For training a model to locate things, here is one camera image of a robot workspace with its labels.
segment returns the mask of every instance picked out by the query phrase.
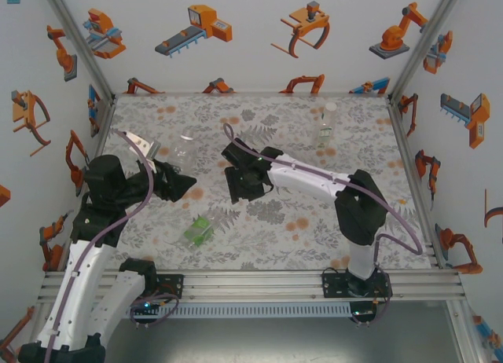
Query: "floral tablecloth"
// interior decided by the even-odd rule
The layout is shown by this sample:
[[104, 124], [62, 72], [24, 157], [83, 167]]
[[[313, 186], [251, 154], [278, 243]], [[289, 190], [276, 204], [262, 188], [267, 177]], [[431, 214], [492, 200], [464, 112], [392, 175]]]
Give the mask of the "floral tablecloth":
[[[334, 137], [329, 148], [317, 151], [314, 127], [328, 101], [338, 106]], [[349, 247], [333, 205], [285, 188], [252, 202], [231, 204], [223, 173], [228, 163], [220, 154], [229, 143], [222, 131], [224, 122], [259, 151], [269, 145], [330, 171], [368, 171], [387, 202], [423, 240], [384, 98], [125, 96], [117, 101], [112, 127], [155, 138], [162, 145], [156, 157], [160, 161], [167, 161], [183, 128], [193, 128], [197, 183], [177, 203], [153, 197], [127, 223], [108, 268], [119, 267], [129, 256], [153, 259], [165, 270], [308, 270], [347, 265]], [[118, 156], [127, 175], [138, 171], [134, 154], [120, 137], [110, 134], [104, 153]], [[218, 228], [211, 240], [190, 250], [182, 234], [208, 210], [216, 215]], [[386, 230], [412, 244], [390, 215]], [[381, 244], [379, 260], [385, 269], [430, 267], [428, 257], [415, 256], [387, 240]]]

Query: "metal floor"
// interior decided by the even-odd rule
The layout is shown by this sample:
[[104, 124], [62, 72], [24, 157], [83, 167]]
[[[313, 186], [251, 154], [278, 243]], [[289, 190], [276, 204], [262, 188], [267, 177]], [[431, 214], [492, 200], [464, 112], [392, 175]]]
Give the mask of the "metal floor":
[[107, 363], [454, 363], [439, 303], [391, 304], [369, 329], [346, 318], [168, 320], [149, 330], [121, 321]]

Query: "white wall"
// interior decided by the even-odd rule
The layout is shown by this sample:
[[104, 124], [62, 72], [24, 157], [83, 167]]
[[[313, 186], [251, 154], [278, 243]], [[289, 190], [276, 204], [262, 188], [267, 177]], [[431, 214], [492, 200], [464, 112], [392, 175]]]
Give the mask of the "white wall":
[[[389, 76], [395, 80], [412, 50], [387, 60], [369, 51], [383, 32], [402, 18], [402, 8], [411, 2], [429, 18], [439, 0], [315, 0], [330, 15], [331, 31], [325, 44], [315, 50], [298, 42], [299, 59], [273, 48], [275, 42], [288, 47], [292, 29], [281, 18], [313, 0], [65, 0], [80, 24], [88, 9], [106, 13], [123, 31], [127, 50], [112, 59], [97, 58], [115, 92], [127, 88], [133, 76], [167, 91], [201, 92], [223, 77], [238, 92], [277, 92], [301, 75], [325, 73], [322, 91], [343, 91], [365, 81]], [[218, 18], [233, 26], [233, 40], [209, 38], [192, 44], [172, 58], [154, 48], [189, 26], [187, 8], [206, 4]], [[81, 25], [82, 33], [87, 31]], [[315, 42], [318, 36], [310, 40]], [[413, 47], [420, 38], [419, 27], [411, 24], [405, 43]], [[309, 90], [308, 86], [298, 86]]]
[[[61, 28], [46, 0], [21, 0], [7, 5], [0, 0], [0, 59], [2, 93], [0, 97], [0, 184], [12, 193], [11, 200], [0, 207], [0, 338], [35, 304], [43, 279], [39, 228], [49, 226], [60, 215], [79, 207], [75, 186], [64, 161], [64, 149], [70, 129], [80, 136], [89, 154], [94, 154], [96, 136], [90, 137], [87, 117], [87, 91], [90, 76], [79, 58], [78, 75], [63, 80], [63, 68], [57, 63], [56, 46], [47, 38], [46, 25]], [[67, 51], [75, 49], [61, 40]], [[51, 143], [30, 157], [38, 146], [27, 129], [13, 133], [20, 125], [12, 121], [10, 92], [32, 91], [46, 105], [51, 121], [39, 133]], [[42, 112], [35, 108], [38, 122]], [[72, 156], [83, 165], [82, 156]], [[75, 213], [67, 219], [58, 241], [68, 238]]]
[[[413, 153], [424, 149], [436, 156], [442, 166], [438, 175], [433, 220], [442, 228], [464, 233], [475, 247], [483, 266], [478, 275], [462, 276], [464, 288], [474, 311], [483, 316], [496, 332], [503, 334], [501, 275], [503, 274], [502, 217], [494, 217], [484, 228], [484, 189], [488, 189], [488, 207], [503, 206], [503, 0], [460, 0], [441, 33], [453, 31], [453, 45], [446, 63], [437, 75], [420, 68], [406, 95], [419, 95], [417, 129], [409, 137]], [[480, 93], [490, 102], [486, 137], [479, 147], [468, 146], [468, 130], [457, 119], [440, 109], [440, 95], [470, 105]], [[410, 113], [404, 118], [406, 130]], [[427, 179], [423, 190], [427, 199]], [[450, 251], [450, 263], [468, 262], [462, 247]]]

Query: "patterned table surface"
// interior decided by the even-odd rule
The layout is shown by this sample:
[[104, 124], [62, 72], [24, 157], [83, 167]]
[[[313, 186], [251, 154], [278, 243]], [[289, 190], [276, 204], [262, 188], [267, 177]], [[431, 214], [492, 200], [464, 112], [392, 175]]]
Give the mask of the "patterned table surface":
[[[328, 101], [338, 105], [334, 137], [330, 148], [316, 151], [314, 127]], [[166, 161], [170, 145], [184, 127], [196, 131], [197, 183], [177, 203], [153, 197], [127, 223], [108, 268], [118, 268], [129, 256], [153, 259], [165, 270], [309, 270], [347, 265], [349, 247], [333, 205], [285, 188], [275, 188], [252, 202], [231, 204], [223, 174], [228, 163], [220, 155], [229, 143], [223, 122], [231, 123], [237, 135], [259, 151], [269, 145], [330, 171], [368, 171], [387, 202], [423, 240], [383, 98], [120, 97], [112, 127], [155, 138], [162, 145], [156, 157], [160, 161]], [[118, 156], [127, 175], [138, 171], [134, 154], [120, 137], [110, 134], [104, 153]], [[208, 210], [217, 215], [219, 227], [211, 240], [191, 251], [183, 231]], [[400, 240], [413, 243], [389, 214], [385, 227]], [[379, 260], [385, 269], [430, 267], [427, 256], [415, 256], [387, 240], [381, 244]]]

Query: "clear plastic bottle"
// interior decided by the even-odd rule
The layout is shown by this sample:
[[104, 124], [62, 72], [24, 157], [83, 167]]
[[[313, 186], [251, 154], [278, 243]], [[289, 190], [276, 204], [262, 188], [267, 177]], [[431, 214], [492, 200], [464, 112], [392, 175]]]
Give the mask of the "clear plastic bottle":
[[335, 124], [335, 114], [337, 104], [327, 102], [316, 128], [316, 149], [326, 149], [329, 146], [330, 138]]
[[197, 154], [193, 130], [190, 127], [186, 127], [171, 147], [172, 149], [167, 157], [167, 162], [178, 173], [191, 175], [196, 163]]

